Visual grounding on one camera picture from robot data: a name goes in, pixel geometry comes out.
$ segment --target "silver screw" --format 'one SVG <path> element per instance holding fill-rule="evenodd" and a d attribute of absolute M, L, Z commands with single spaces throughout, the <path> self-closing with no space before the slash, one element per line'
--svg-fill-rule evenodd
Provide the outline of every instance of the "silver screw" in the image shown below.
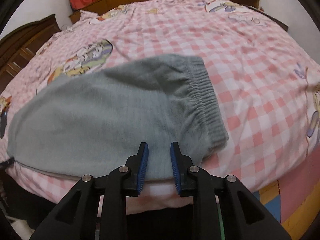
<path fill-rule="evenodd" d="M 84 181 L 84 182 L 88 182 L 88 181 L 90 181 L 91 180 L 91 176 L 90 175 L 84 175 L 83 177 L 82 177 L 82 181 Z"/>
<path fill-rule="evenodd" d="M 191 167 L 189 168 L 189 170 L 190 170 L 191 172 L 198 172 L 200 169 L 199 169 L 198 166 L 191 166 Z"/>
<path fill-rule="evenodd" d="M 227 180 L 228 180 L 229 182 L 235 182 L 235 181 L 237 180 L 237 178 L 236 178 L 236 176 L 234 176 L 234 175 L 228 175 L 228 176 L 227 176 Z"/>
<path fill-rule="evenodd" d="M 119 168 L 119 171 L 122 172 L 122 173 L 127 172 L 128 170 L 129 170 L 129 168 L 127 166 L 121 166 Z"/>

